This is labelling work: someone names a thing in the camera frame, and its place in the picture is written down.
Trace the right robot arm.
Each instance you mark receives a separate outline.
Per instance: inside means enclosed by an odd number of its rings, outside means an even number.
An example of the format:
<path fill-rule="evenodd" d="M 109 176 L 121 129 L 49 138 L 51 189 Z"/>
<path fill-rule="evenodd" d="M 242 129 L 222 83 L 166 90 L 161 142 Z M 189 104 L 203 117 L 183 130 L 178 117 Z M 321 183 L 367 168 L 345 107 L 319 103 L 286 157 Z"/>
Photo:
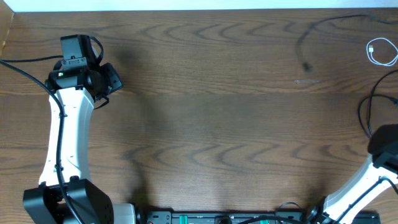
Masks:
<path fill-rule="evenodd" d="M 368 157 L 336 192 L 323 197 L 305 223 L 352 223 L 355 216 L 383 191 L 397 191 L 397 125 L 381 126 L 370 138 Z"/>

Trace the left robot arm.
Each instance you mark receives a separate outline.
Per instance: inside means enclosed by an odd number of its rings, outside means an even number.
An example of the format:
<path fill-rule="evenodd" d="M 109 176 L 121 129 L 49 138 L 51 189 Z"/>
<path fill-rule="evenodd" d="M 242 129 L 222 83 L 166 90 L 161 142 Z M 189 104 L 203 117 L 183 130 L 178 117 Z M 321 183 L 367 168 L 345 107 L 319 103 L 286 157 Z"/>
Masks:
<path fill-rule="evenodd" d="M 95 103 L 123 87 L 95 37 L 61 37 L 63 58 L 45 81 L 50 93 L 51 125 L 44 169 L 36 188 L 23 194 L 34 223 L 135 223 L 130 203 L 114 204 L 92 183 L 88 162 L 90 120 Z"/>

